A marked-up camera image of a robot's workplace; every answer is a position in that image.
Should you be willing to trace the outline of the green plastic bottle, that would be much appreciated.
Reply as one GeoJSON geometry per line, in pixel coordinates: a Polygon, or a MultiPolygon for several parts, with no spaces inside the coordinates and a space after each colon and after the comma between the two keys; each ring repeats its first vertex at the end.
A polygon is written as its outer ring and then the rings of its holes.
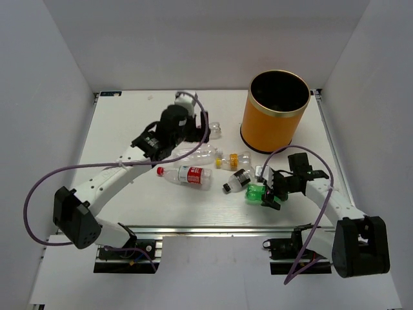
{"type": "MultiPolygon", "coordinates": [[[[265,191],[271,191],[265,187],[265,185],[260,184],[250,184],[247,187],[247,191],[245,194],[245,199],[247,203],[252,204],[260,204],[261,205],[261,196],[265,191]]],[[[285,202],[288,200],[288,193],[287,192],[277,192],[275,190],[271,191],[274,193],[276,197],[278,197],[279,203],[285,202]]]]}

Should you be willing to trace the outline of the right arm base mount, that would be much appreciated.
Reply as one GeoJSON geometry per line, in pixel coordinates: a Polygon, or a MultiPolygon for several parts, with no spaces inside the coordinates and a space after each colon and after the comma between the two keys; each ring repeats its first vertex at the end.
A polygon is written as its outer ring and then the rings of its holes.
{"type": "MultiPolygon", "coordinates": [[[[311,224],[296,227],[288,238],[271,238],[262,243],[264,250],[270,253],[271,275],[288,274],[304,242],[301,232],[310,229],[311,224]]],[[[295,272],[317,259],[319,260],[303,274],[331,274],[332,264],[325,257],[310,249],[304,251],[295,272]]]]}

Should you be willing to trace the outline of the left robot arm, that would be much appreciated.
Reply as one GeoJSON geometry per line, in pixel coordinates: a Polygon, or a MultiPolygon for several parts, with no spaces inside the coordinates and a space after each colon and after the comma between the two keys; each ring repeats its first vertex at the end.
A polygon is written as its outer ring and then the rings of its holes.
{"type": "Polygon", "coordinates": [[[169,157],[182,142],[204,143],[209,138],[208,113],[196,115],[181,105],[169,105],[159,121],[149,124],[115,163],[88,181],[54,195],[53,222],[78,249],[92,244],[114,248],[123,258],[136,251],[136,235],[122,223],[98,217],[123,188],[169,157]]]}

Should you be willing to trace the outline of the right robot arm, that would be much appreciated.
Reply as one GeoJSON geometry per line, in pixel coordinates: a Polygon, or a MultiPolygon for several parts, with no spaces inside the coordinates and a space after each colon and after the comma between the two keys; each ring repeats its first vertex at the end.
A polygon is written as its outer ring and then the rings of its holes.
{"type": "Polygon", "coordinates": [[[319,225],[293,229],[290,238],[265,241],[273,260],[296,256],[328,260],[342,278],[385,274],[390,270],[387,228],[379,216],[368,216],[353,206],[331,184],[323,170],[315,170],[305,153],[288,157],[289,173],[257,166],[255,175],[264,186],[262,205],[278,210],[289,194],[301,193],[315,203],[334,227],[329,232],[319,225]]]}

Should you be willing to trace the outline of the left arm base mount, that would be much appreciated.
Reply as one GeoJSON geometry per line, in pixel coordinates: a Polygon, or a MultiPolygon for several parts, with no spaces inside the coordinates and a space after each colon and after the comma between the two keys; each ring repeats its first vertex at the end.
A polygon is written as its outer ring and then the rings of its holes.
{"type": "Polygon", "coordinates": [[[134,251],[97,248],[95,274],[155,274],[161,261],[162,238],[138,238],[134,251]]]}

